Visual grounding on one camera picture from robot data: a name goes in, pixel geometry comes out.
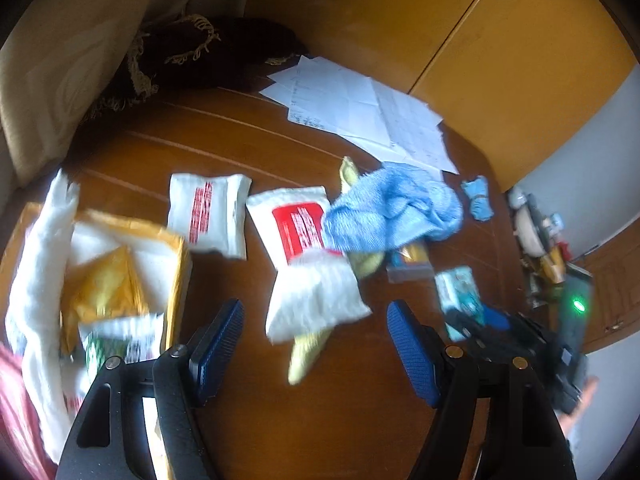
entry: white tissue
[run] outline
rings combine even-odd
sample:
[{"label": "white tissue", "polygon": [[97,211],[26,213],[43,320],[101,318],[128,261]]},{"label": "white tissue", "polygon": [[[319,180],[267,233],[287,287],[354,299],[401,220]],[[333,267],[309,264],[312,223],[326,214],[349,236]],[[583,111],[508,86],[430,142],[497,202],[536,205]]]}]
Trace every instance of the white tissue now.
[{"label": "white tissue", "polygon": [[22,251],[9,307],[27,339],[22,376],[38,418],[44,449],[56,464],[71,430],[60,373],[60,295],[71,247],[79,188],[60,171]]},{"label": "white tissue", "polygon": [[272,343],[279,343],[369,314],[347,258],[309,248],[278,271],[266,333]]}]

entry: blue object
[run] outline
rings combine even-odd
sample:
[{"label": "blue object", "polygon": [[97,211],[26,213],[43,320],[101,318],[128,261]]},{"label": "blue object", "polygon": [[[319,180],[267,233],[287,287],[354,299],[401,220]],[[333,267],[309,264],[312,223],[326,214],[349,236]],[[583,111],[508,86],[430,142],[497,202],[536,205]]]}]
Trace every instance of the blue object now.
[{"label": "blue object", "polygon": [[386,162],[340,195],[322,217],[326,247],[375,253],[416,238],[444,240],[462,226],[456,193],[424,170]]},{"label": "blue object", "polygon": [[420,325],[404,301],[394,301],[386,310],[386,327],[396,345],[415,394],[432,408],[440,402],[435,360],[438,349],[428,339],[430,327]]},{"label": "blue object", "polygon": [[244,325],[244,307],[238,300],[227,301],[200,336],[189,359],[194,396],[200,406],[218,392],[226,366],[236,349]]},{"label": "blue object", "polygon": [[471,182],[463,182],[462,189],[471,199],[469,211],[473,218],[486,222],[494,215],[494,210],[489,205],[489,186],[484,176],[481,175]]},{"label": "blue object", "polygon": [[511,328],[509,318],[507,318],[499,310],[490,308],[484,303],[482,304],[482,308],[484,309],[484,324],[486,326],[490,326],[492,328],[495,328],[496,330],[501,330],[504,332]]}]

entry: white bag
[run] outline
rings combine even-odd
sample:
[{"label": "white bag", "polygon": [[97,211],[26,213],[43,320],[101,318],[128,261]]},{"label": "white bag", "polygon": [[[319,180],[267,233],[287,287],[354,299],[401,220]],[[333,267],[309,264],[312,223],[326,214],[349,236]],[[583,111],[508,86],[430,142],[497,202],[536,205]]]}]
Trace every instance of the white bag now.
[{"label": "white bag", "polygon": [[311,248],[279,270],[265,329],[272,343],[281,343],[369,314],[347,258]]},{"label": "white bag", "polygon": [[182,235],[191,251],[219,251],[246,259],[244,203],[251,179],[242,174],[207,178],[187,173],[171,176],[167,227]]},{"label": "white bag", "polygon": [[272,343],[371,314],[347,258],[324,248],[324,187],[275,189],[246,202],[278,271],[265,332]]}]

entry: blue cloth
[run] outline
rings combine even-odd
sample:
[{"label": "blue cloth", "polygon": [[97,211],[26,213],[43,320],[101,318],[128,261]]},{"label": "blue cloth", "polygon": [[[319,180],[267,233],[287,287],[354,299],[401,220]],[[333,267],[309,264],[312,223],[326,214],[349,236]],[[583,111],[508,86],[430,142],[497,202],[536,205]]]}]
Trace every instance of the blue cloth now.
[{"label": "blue cloth", "polygon": [[471,199],[469,212],[471,216],[481,222],[486,222],[494,215],[489,205],[489,186],[484,176],[479,176],[471,182],[463,182],[462,189]]},{"label": "blue cloth", "polygon": [[424,170],[386,162],[361,177],[322,217],[325,246],[375,253],[420,237],[444,240],[462,226],[462,204],[444,182]]}]

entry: wooden cabinet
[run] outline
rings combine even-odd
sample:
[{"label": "wooden cabinet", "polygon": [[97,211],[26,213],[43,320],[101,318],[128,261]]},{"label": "wooden cabinet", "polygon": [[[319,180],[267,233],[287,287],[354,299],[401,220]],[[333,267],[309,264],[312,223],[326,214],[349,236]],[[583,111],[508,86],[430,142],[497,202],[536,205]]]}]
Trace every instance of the wooden cabinet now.
[{"label": "wooden cabinet", "polygon": [[598,0],[476,0],[412,90],[516,184],[609,99],[635,60]]},{"label": "wooden cabinet", "polygon": [[584,351],[640,330],[640,219],[578,263],[594,276],[595,295]]},{"label": "wooden cabinet", "polygon": [[431,105],[502,189],[613,95],[635,59],[598,0],[247,0],[312,54]]},{"label": "wooden cabinet", "polygon": [[325,56],[408,92],[473,0],[247,0]]}]

